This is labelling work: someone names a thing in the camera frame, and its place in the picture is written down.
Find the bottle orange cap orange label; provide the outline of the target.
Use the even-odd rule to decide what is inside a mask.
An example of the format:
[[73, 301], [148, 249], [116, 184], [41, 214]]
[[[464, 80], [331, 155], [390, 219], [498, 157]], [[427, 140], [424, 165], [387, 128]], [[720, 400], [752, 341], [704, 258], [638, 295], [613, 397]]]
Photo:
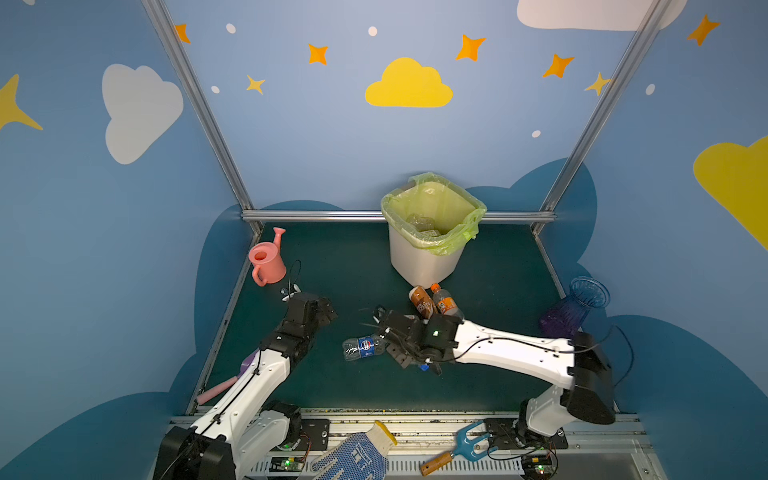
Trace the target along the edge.
[[464, 313], [458, 307], [452, 294], [448, 290], [442, 288], [437, 283], [432, 284], [430, 289], [432, 291], [433, 302], [442, 315], [453, 316], [459, 319], [465, 318]]

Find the pepsi bottle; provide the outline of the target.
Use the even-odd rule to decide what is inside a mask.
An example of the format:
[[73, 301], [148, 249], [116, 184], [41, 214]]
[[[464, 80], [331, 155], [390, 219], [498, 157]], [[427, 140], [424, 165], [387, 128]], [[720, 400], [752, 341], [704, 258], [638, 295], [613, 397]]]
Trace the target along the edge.
[[349, 338], [342, 343], [345, 361], [357, 361], [381, 355], [386, 351], [387, 342], [379, 335]]

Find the bottle green white label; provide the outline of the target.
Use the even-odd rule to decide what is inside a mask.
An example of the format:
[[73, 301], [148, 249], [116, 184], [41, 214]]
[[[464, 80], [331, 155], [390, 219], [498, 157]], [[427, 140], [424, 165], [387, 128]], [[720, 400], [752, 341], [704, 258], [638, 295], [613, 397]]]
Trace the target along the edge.
[[441, 231], [436, 226], [435, 220], [430, 217], [412, 214], [407, 218], [407, 221], [422, 235], [429, 237], [439, 237], [442, 235]]

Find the brown tea bottle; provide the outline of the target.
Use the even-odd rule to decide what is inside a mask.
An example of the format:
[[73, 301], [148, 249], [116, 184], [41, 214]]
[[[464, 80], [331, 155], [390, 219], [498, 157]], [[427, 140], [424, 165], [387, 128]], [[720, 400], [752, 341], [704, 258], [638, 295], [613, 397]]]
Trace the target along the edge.
[[438, 312], [436, 304], [422, 286], [417, 285], [413, 287], [408, 297], [423, 319], [429, 320]]

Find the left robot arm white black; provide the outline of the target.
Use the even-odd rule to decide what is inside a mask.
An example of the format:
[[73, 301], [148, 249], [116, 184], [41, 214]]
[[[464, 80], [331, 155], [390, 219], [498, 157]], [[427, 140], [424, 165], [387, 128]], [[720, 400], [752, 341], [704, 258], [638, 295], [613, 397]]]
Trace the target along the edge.
[[306, 357], [317, 330], [336, 317], [326, 297], [300, 292], [289, 298], [282, 321], [224, 396], [192, 426], [166, 433], [152, 477], [242, 479], [273, 448], [292, 442], [301, 427], [298, 408], [266, 404]]

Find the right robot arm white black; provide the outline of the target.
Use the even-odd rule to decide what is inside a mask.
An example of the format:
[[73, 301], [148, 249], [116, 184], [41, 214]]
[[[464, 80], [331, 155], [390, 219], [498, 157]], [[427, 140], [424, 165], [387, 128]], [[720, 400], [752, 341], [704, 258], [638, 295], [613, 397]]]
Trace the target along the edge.
[[584, 332], [572, 338], [539, 338], [494, 330], [435, 313], [428, 319], [377, 307], [377, 334], [395, 348], [403, 366], [436, 375], [450, 363], [478, 364], [538, 378], [550, 384], [521, 403], [513, 436], [520, 446], [541, 444], [580, 420], [615, 422], [612, 366], [600, 343]]

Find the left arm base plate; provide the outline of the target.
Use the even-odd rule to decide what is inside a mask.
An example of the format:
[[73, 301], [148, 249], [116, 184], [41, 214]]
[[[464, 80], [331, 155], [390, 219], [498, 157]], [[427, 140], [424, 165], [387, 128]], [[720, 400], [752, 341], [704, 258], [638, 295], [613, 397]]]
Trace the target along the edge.
[[330, 421], [328, 419], [302, 419], [289, 422], [286, 438], [276, 449], [282, 451], [326, 451], [330, 437]]

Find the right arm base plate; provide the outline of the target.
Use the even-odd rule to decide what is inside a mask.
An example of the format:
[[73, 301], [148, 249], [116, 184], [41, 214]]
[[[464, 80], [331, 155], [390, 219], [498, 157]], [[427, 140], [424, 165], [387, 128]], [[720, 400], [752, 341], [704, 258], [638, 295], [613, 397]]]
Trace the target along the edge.
[[518, 426], [517, 418], [485, 418], [483, 420], [489, 434], [489, 447], [500, 450], [530, 450], [534, 447], [568, 449], [565, 433], [560, 428], [553, 436], [543, 436]]

